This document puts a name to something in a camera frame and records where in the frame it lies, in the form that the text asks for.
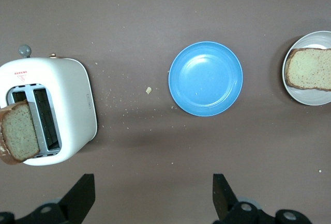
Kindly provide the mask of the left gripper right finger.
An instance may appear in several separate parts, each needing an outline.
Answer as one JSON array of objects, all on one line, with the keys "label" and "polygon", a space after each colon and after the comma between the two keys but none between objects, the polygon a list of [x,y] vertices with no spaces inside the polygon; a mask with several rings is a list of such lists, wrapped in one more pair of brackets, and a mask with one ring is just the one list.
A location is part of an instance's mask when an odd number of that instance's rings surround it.
[{"label": "left gripper right finger", "polygon": [[213,204],[218,216],[214,223],[311,223],[298,211],[282,209],[270,216],[248,201],[239,201],[223,174],[213,175]]}]

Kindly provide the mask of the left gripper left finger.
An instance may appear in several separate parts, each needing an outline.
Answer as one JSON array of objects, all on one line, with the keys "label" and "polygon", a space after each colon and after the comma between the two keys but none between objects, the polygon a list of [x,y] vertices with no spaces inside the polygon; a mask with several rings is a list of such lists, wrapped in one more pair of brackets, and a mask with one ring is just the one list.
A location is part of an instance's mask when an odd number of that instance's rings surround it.
[{"label": "left gripper left finger", "polygon": [[57,203],[43,204],[19,219],[1,212],[1,223],[82,223],[94,202],[95,177],[84,174]]}]

